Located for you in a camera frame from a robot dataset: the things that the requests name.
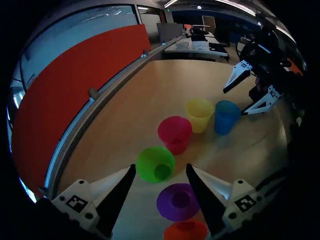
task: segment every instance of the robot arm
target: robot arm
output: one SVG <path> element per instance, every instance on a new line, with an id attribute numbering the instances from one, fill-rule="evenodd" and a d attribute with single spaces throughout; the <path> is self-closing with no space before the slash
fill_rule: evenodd
<path id="1" fill-rule="evenodd" d="M 52 204 L 84 230 L 110 239 L 135 175 L 136 166 L 132 164 L 91 184 L 78 179 Z"/>
<path id="2" fill-rule="evenodd" d="M 225 182 L 187 164 L 187 177 L 213 239 L 238 230 L 262 212 L 279 190 L 286 172 L 279 173 L 255 189 L 243 179 Z"/>
<path id="3" fill-rule="evenodd" d="M 284 53 L 278 47 L 278 39 L 273 31 L 262 27 L 259 37 L 248 43 L 241 52 L 240 61 L 234 67 L 223 92 L 227 93 L 240 82 L 245 80 L 254 72 L 266 85 L 266 92 L 259 93 L 258 97 L 252 98 L 253 103 L 242 110 L 242 115 L 256 114 L 270 111 L 285 92 L 290 93 L 296 81 L 288 66 Z"/>

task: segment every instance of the yellow cup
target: yellow cup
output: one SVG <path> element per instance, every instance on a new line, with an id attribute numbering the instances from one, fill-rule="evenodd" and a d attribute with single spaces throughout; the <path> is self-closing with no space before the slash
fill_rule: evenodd
<path id="1" fill-rule="evenodd" d="M 186 104 L 187 119 L 194 133 L 205 131 L 209 119 L 214 112 L 213 104 L 206 99 L 193 99 Z"/>

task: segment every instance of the white table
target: white table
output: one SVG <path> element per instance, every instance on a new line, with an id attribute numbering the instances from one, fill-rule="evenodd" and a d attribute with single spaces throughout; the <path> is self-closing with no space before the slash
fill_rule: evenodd
<path id="1" fill-rule="evenodd" d="M 211 32 L 209 32 L 209 34 L 205 34 L 204 36 L 206 38 L 214 38 L 214 35 Z"/>
<path id="2" fill-rule="evenodd" d="M 223 56 L 223 57 L 227 57 L 228 56 L 228 53 L 226 53 L 226 52 L 210 51 L 209 43 L 219 44 L 219 42 L 215 38 L 206 37 L 206 40 L 207 40 L 207 50 L 196 50 L 196 49 L 193 49 L 191 38 L 183 38 L 183 39 L 179 40 L 178 42 L 176 42 L 175 44 L 171 45 L 170 47 L 166 48 L 164 51 L 166 53 L 181 53 L 181 52 L 184 52 L 184 53 L 212 54 L 212 55 Z M 178 48 L 176 44 L 177 43 L 181 43 L 181 42 L 188 42 L 189 43 L 188 48 Z"/>

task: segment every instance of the green cup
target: green cup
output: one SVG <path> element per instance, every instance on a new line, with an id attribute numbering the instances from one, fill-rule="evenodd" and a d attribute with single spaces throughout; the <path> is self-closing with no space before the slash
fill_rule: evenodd
<path id="1" fill-rule="evenodd" d="M 150 147 L 143 150 L 137 159 L 137 172 L 148 182 L 164 182 L 174 170 L 174 157 L 163 147 Z"/>

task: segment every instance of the pink cup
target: pink cup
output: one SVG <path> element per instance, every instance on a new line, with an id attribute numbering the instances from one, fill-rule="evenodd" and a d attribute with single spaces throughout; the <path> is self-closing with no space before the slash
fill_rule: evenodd
<path id="1" fill-rule="evenodd" d="M 159 138 L 172 154 L 180 154 L 186 150 L 191 134 L 190 122 L 179 116 L 166 118 L 158 127 Z"/>

